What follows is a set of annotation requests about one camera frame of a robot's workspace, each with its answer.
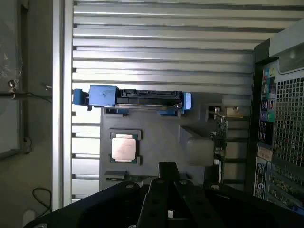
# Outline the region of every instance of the perforated metal panel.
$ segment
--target perforated metal panel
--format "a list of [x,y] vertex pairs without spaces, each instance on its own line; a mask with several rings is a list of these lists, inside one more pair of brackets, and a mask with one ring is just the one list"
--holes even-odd
[[278,83],[274,155],[304,167],[304,78]]
[[[62,187],[54,181],[54,188],[63,190],[62,196],[54,196],[54,208],[61,206],[60,199],[63,205],[71,203],[73,192],[86,195],[74,189],[81,180],[74,174],[72,159],[74,164],[91,159],[99,146],[94,139],[100,137],[100,111],[87,113],[72,106],[72,89],[87,91],[90,84],[100,84],[220,93],[225,106],[250,107],[254,46],[304,18],[301,0],[64,2],[54,0],[54,91],[64,92],[62,104],[58,99],[63,115],[54,112],[55,124],[63,121],[62,149],[59,140],[54,151],[62,152],[64,159],[62,168],[54,159],[54,176],[63,174]],[[239,137],[235,130],[244,135],[243,127],[231,130],[232,136]],[[92,149],[84,151],[82,143]],[[84,182],[90,181],[88,187],[98,186],[90,176]]]

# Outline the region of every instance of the sticker label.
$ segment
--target sticker label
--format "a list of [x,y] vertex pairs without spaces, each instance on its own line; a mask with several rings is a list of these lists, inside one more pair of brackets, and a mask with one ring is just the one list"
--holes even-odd
[[275,77],[276,76],[276,69],[271,68],[269,71],[269,77]]
[[255,196],[264,199],[265,192],[265,180],[266,180],[266,164],[256,164],[256,185]]
[[263,158],[263,159],[265,159],[266,161],[271,162],[271,159],[272,159],[272,151],[271,151],[271,150],[259,146],[259,147],[258,147],[258,150],[257,150],[257,155],[258,155],[260,158]]
[[266,68],[265,70],[264,70],[264,78],[266,79],[266,78],[268,78],[269,77],[269,68]]

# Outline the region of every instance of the black cable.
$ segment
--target black cable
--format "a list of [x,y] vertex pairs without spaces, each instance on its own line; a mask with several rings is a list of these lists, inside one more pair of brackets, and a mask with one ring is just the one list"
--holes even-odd
[[[35,194],[37,190],[47,191],[49,193],[49,205],[45,204],[38,198],[38,196]],[[47,212],[52,212],[52,192],[50,190],[45,188],[35,188],[32,191],[32,195],[35,198],[35,200],[37,200],[38,203],[40,203],[42,206],[46,208],[46,210],[41,215],[37,216],[37,218],[44,216]]]
[[26,93],[26,94],[29,94],[29,95],[38,97],[38,98],[40,98],[40,99],[43,99],[43,100],[45,100],[45,101],[48,101],[48,102],[52,103],[51,100],[49,100],[49,99],[47,99],[47,98],[45,98],[45,97],[43,97],[43,96],[39,96],[39,95],[36,95],[36,94],[34,94],[34,93]]

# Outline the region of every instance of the aluminum slatted panel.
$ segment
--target aluminum slatted panel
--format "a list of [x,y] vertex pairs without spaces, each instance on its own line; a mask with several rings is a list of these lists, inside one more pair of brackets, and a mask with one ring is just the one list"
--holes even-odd
[[[72,89],[212,92],[225,106],[250,107],[254,46],[304,18],[303,7],[301,0],[54,0],[54,91],[63,102],[53,104],[53,207],[98,191],[90,176],[97,166],[87,178],[75,167],[98,159],[100,111],[72,106]],[[236,130],[231,137],[244,133]]]

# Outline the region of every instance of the screw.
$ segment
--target screw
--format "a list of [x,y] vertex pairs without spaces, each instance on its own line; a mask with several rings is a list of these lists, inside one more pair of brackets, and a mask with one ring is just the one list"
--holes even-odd
[[47,226],[47,224],[43,223],[43,224],[34,226],[34,228],[48,228],[48,226]]
[[213,184],[213,185],[211,186],[211,188],[212,188],[213,190],[219,190],[219,185]]
[[127,189],[131,189],[131,188],[133,188],[133,187],[134,187],[134,185],[132,185],[132,184],[128,184],[128,185],[126,186]]

